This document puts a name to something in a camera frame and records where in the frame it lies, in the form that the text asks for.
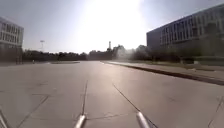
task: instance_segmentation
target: street lamp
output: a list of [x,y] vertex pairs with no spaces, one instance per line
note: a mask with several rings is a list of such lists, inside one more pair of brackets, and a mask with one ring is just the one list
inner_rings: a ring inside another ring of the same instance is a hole
[[40,43],[41,43],[41,51],[44,52],[44,40],[40,40]]

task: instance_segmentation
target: sun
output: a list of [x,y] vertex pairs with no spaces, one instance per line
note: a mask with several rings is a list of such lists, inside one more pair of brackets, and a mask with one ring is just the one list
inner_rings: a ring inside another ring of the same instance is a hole
[[146,44],[139,0],[91,0],[86,3],[78,29],[80,44],[87,51],[106,50],[118,44],[136,48]]

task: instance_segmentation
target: pavement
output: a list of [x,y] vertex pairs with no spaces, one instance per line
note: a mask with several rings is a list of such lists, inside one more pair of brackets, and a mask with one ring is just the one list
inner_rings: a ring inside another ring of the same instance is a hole
[[0,67],[0,106],[12,128],[223,128],[224,87],[104,64]]
[[175,76],[180,78],[198,80],[198,81],[218,84],[222,86],[224,85],[224,71],[220,71],[220,70],[219,71],[217,70],[205,71],[205,70],[197,70],[197,69],[186,69],[182,67],[150,65],[150,64],[144,64],[144,63],[115,62],[115,61],[104,61],[104,63],[120,65],[120,66],[129,67],[129,68],[140,69],[144,71],[170,75],[170,76]]

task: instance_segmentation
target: multi-story building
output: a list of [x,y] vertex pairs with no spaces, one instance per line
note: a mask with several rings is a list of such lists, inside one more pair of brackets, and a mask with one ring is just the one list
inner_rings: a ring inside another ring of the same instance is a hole
[[0,61],[20,61],[24,29],[0,18]]
[[197,12],[147,33],[147,46],[161,55],[220,55],[224,52],[224,4]]

